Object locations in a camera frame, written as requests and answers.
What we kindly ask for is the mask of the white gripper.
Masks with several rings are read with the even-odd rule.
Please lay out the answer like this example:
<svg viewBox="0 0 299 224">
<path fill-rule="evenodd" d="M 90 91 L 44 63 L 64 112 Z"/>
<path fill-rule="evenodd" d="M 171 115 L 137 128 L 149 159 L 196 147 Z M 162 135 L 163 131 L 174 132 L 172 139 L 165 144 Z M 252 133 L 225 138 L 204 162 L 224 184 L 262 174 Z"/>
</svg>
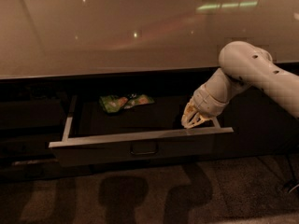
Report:
<svg viewBox="0 0 299 224">
<path fill-rule="evenodd" d="M 205 85 L 201 85 L 186 104 L 181 118 L 181 125 L 190 129 L 212 120 L 222 113 L 228 103 L 218 101 L 210 94 Z"/>
</svg>

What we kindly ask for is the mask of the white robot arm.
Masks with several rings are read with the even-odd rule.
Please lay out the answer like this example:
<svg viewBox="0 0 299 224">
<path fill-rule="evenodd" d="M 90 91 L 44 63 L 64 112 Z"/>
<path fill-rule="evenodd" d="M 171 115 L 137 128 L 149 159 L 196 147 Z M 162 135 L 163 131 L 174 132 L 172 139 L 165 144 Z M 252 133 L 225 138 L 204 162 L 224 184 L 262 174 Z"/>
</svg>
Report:
<svg viewBox="0 0 299 224">
<path fill-rule="evenodd" d="M 219 55 L 220 67 L 194 91 L 181 125 L 190 129 L 216 118 L 239 93 L 253 86 L 295 118 L 299 118 L 299 76 L 273 64 L 271 54 L 243 41 L 227 44 Z"/>
</svg>

